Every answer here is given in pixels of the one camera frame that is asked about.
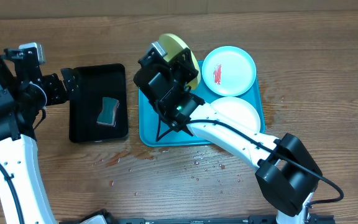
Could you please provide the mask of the yellow-green rimmed plate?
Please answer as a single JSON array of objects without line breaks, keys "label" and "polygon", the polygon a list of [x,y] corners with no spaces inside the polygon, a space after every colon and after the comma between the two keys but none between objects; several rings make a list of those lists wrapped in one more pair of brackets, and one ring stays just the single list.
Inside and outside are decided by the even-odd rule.
[{"label": "yellow-green rimmed plate", "polygon": [[[171,61],[171,59],[179,54],[182,50],[190,48],[181,38],[179,38],[179,36],[175,34],[161,34],[158,41],[164,51],[167,53],[166,56],[164,56],[164,59],[167,62]],[[201,71],[194,53],[192,51],[190,51],[190,53],[192,63],[195,66],[195,69],[198,71],[198,74],[196,78],[189,82],[188,86],[190,86],[192,90],[195,90],[200,84]]]}]

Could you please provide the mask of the green and brown sponge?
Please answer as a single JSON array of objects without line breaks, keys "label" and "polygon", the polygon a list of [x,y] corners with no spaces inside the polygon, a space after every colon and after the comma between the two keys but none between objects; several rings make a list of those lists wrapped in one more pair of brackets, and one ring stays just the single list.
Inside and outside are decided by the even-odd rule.
[{"label": "green and brown sponge", "polygon": [[119,100],[110,97],[103,97],[102,110],[96,122],[104,126],[114,127],[116,124],[116,114],[119,107]]}]

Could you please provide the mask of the white plate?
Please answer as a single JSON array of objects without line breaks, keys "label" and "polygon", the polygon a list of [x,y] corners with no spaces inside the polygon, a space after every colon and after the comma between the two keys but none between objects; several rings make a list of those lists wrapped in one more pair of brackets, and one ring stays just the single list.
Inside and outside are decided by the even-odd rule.
[{"label": "white plate", "polygon": [[248,129],[260,131],[260,116],[257,110],[246,100],[238,97],[222,97],[214,100],[211,106],[220,114],[237,121]]}]

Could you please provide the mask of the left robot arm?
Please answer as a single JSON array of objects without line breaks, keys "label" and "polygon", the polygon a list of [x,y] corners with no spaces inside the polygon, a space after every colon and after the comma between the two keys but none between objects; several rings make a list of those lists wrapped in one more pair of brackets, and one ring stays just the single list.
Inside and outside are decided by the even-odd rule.
[{"label": "left robot arm", "polygon": [[43,47],[22,44],[0,55],[0,200],[7,223],[56,223],[39,169],[35,129],[46,107],[78,89],[67,73],[43,75]]}]

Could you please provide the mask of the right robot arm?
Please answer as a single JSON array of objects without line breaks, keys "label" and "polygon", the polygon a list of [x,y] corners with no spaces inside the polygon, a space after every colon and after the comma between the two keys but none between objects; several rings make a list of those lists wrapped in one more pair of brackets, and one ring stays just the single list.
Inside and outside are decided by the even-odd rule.
[{"label": "right robot arm", "polygon": [[311,198],[322,174],[304,144],[287,133],[281,139],[251,131],[191,93],[198,71],[185,48],[171,61],[151,47],[139,60],[134,83],[169,132],[203,138],[244,161],[255,171],[262,195],[278,210],[277,223],[307,223]]}]

